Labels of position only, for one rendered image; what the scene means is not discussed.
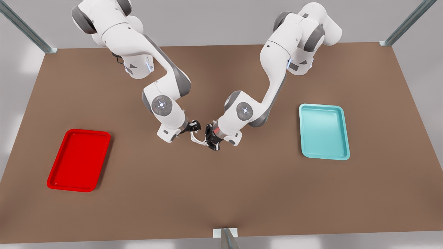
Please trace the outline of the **white drainage pipe clamp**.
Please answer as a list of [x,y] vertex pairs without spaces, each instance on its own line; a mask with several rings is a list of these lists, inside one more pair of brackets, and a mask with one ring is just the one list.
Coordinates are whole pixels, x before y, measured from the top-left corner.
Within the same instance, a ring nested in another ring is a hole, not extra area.
[[207,143],[206,139],[204,139],[203,141],[198,140],[198,139],[195,137],[195,134],[196,134],[196,133],[197,133],[196,131],[194,131],[194,132],[190,132],[190,139],[191,139],[191,141],[192,141],[192,142],[195,142],[195,143],[197,143],[197,144],[199,144],[199,145],[207,146],[208,143]]

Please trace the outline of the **teal rectangular tray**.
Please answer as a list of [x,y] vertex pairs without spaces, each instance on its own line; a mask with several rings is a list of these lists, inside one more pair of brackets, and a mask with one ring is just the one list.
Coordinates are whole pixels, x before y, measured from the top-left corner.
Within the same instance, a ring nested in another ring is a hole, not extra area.
[[301,151],[305,157],[348,160],[350,147],[344,111],[340,106],[299,106]]

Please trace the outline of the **red rectangular tray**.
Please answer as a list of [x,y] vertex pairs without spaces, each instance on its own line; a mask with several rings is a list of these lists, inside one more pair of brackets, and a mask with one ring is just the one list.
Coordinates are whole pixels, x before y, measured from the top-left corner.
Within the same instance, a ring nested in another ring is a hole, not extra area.
[[47,187],[65,191],[93,191],[98,184],[110,140],[108,132],[68,130],[49,173]]

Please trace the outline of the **silver frame post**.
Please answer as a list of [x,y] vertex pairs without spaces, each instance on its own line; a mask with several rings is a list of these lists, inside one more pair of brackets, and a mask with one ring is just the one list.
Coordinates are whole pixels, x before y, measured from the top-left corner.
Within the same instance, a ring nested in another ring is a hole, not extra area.
[[46,43],[29,25],[24,22],[3,0],[0,0],[0,13],[2,13],[15,27],[46,54],[56,54],[57,48]]
[[386,40],[379,41],[381,47],[392,47],[392,45],[405,34],[407,30],[429,9],[437,0],[423,0],[415,10],[389,35]]
[[220,238],[220,249],[239,249],[237,228],[213,229],[213,238]]

